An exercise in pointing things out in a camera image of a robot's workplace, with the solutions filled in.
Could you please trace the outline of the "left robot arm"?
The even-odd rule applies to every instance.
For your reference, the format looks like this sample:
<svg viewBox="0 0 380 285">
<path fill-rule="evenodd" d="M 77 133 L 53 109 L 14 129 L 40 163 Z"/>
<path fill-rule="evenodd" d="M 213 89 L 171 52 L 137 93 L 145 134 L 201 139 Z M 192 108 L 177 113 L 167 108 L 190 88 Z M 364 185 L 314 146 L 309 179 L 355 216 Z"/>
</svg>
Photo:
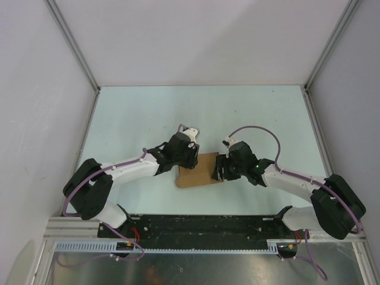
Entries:
<svg viewBox="0 0 380 285">
<path fill-rule="evenodd" d="M 196 128 L 185 128 L 168 142 L 145 148 L 141 156 L 119 163 L 85 160 L 63 188 L 62 214 L 82 220 L 96 219 L 110 226 L 116 236 L 127 236 L 131 230 L 130 216 L 120 205 L 109 201 L 111 190 L 139 178 L 161 175 L 175 166 L 192 170 L 198 163 L 198 134 Z"/>
</svg>

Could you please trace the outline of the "brown cardboard paper box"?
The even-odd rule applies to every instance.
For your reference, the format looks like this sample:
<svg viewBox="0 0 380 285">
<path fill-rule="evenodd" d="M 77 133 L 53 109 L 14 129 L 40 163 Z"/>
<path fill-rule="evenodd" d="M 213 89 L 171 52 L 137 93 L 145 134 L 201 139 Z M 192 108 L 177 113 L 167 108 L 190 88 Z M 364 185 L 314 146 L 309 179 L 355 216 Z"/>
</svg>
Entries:
<svg viewBox="0 0 380 285">
<path fill-rule="evenodd" d="M 185 189 L 222 183 L 222 180 L 215 180 L 211 177 L 215 170 L 218 155 L 218 152 L 199 154 L 198 163 L 193 169 L 179 166 L 175 185 L 180 189 Z"/>
</svg>

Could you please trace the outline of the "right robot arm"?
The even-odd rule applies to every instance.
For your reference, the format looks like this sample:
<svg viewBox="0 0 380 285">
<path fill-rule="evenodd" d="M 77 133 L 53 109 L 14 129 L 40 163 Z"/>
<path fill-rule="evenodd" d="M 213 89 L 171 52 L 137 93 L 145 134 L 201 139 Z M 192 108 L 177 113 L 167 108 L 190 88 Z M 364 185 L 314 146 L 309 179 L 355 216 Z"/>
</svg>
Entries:
<svg viewBox="0 0 380 285">
<path fill-rule="evenodd" d="M 359 233 L 366 207 L 340 175 L 328 178 L 306 176 L 281 170 L 269 159 L 258 159 L 250 146 L 232 138 L 223 141 L 228 152 L 216 157 L 212 174 L 215 181 L 234 181 L 242 177 L 254 186 L 280 189 L 311 204 L 309 207 L 286 206 L 274 216 L 274 232 L 288 238 L 295 231 L 323 230 L 343 240 Z"/>
</svg>

